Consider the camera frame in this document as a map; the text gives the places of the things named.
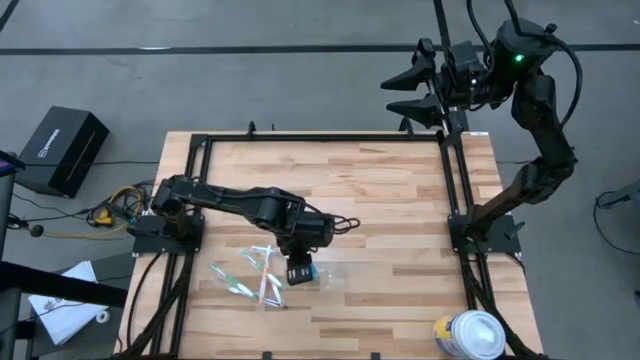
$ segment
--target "gray floor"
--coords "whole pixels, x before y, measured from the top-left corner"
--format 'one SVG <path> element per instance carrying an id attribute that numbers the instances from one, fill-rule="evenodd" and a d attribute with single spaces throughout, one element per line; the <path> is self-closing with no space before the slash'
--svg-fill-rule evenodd
<path id="1" fill-rule="evenodd" d="M 0 0 L 0 6 L 8 2 Z M 557 34 L 570 43 L 640 39 L 640 5 L 634 0 L 514 2 L 522 17 L 557 23 Z M 453 40 L 479 43 L 464 1 L 445 3 Z M 502 2 L 476 3 L 478 19 L 492 37 L 507 17 Z M 429 0 L 22 0 L 0 34 L 0 47 L 412 43 L 422 36 L 438 39 Z M 546 352 L 565 359 L 632 359 L 640 353 L 640 308 L 633 297 L 640 290 L 640 262 L 602 242 L 591 212 L 597 194 L 640 178 L 640 52 L 579 56 L 582 101 L 566 131 L 580 162 L 549 201 L 523 206 L 515 216 L 527 222 L 521 236 L 527 282 Z M 385 104 L 413 95 L 382 91 L 379 83 L 408 65 L 408 54 L 3 56 L 0 147 L 20 151 L 54 104 L 91 110 L 109 127 L 112 134 L 98 160 L 155 160 L 168 130 L 244 129 L 250 120 L 263 129 L 272 123 L 282 130 L 394 129 L 398 117 Z M 545 70 L 556 78 L 558 111 L 564 114 L 575 79 L 570 62 L 556 55 Z M 474 113 L 470 123 L 491 133 L 498 159 L 536 156 L 509 106 Z M 16 192 L 72 211 L 120 185 L 153 178 L 155 170 L 94 167 L 75 200 Z M 503 182 L 517 170 L 501 166 Z M 12 211 L 50 215 L 18 200 Z M 640 251 L 636 215 L 623 205 L 600 219 L 613 241 Z M 75 220 L 47 226 L 87 231 Z M 131 245 L 13 232 L 5 259 L 55 270 L 128 252 Z M 106 355 L 111 346 L 98 344 L 85 354 Z"/>

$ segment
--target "wooden table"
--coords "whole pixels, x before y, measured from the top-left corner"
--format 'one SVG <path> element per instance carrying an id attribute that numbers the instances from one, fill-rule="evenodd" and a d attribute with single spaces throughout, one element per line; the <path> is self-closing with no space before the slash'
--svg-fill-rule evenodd
<path id="1" fill-rule="evenodd" d="M 183 173 L 191 135 L 168 133 L 157 183 Z M 489 137 L 464 134 L 463 143 L 474 197 L 484 202 L 502 189 Z M 286 289 L 288 310 L 257 312 L 255 303 L 218 288 L 209 264 L 257 289 L 260 274 L 238 253 L 251 245 L 275 246 L 273 235 L 242 217 L 204 211 L 206 236 L 195 258 L 180 358 L 259 358 L 263 351 L 275 358 L 369 358 L 371 352 L 443 357 L 432 340 L 433 321 L 466 310 L 466 302 L 446 225 L 450 210 L 436 143 L 216 143 L 211 159 L 211 184 L 281 187 L 322 211 L 358 217 L 362 226 L 314 254 L 320 279 Z M 455 160 L 452 165 L 458 179 Z M 152 257 L 136 261 L 125 314 Z M 157 308 L 166 258 L 142 287 L 134 337 Z M 273 266 L 286 282 L 284 261 Z M 522 270 L 503 255 L 489 256 L 489 267 L 498 308 L 525 344 L 541 351 Z M 173 314 L 167 319 L 163 351 Z M 125 316 L 122 339 L 126 324 Z"/>

